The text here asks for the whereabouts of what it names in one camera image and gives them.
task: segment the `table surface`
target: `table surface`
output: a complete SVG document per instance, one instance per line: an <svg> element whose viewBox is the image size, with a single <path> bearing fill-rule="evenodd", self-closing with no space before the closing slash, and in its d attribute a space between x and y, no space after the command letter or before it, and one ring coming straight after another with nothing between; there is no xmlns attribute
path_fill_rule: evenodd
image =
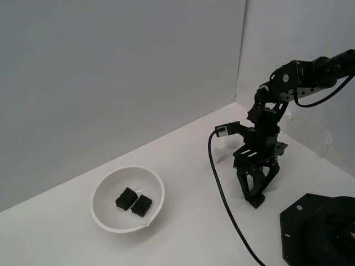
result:
<svg viewBox="0 0 355 266"><path fill-rule="evenodd" d="M1 265L257 265L223 207L207 156L214 126L245 119L228 105L128 154L0 213ZM230 208L266 265L282 259L279 214L305 193L355 196L355 178L290 137L281 170L255 210L241 197L232 153L238 136L215 138L216 167ZM141 231L114 234L92 220L89 202L103 176L125 165L151 168L166 196L156 220Z"/></svg>

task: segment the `black block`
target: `black block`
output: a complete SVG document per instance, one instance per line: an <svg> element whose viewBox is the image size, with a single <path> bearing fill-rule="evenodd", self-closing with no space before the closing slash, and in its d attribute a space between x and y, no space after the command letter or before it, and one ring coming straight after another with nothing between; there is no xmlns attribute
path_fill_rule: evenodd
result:
<svg viewBox="0 0 355 266"><path fill-rule="evenodd" d="M127 187L124 192L116 199L116 206L127 211L129 207L137 200L137 194Z"/></svg>
<svg viewBox="0 0 355 266"><path fill-rule="evenodd" d="M139 215L140 217L144 217L146 212L149 210L151 203L152 201L150 198L141 195L131 210L133 213Z"/></svg>

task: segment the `white wall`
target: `white wall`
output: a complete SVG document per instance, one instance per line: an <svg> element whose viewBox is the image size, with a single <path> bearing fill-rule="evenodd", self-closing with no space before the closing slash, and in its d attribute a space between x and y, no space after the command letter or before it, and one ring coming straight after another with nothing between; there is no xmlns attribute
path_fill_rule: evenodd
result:
<svg viewBox="0 0 355 266"><path fill-rule="evenodd" d="M0 211L233 102L244 7L1 1Z"/></svg>
<svg viewBox="0 0 355 266"><path fill-rule="evenodd" d="M258 86L291 60L355 49L354 10L354 0L247 1L236 102L249 109ZM355 176L355 81L320 106L301 109L290 103L288 110L292 120L283 119L285 133Z"/></svg>

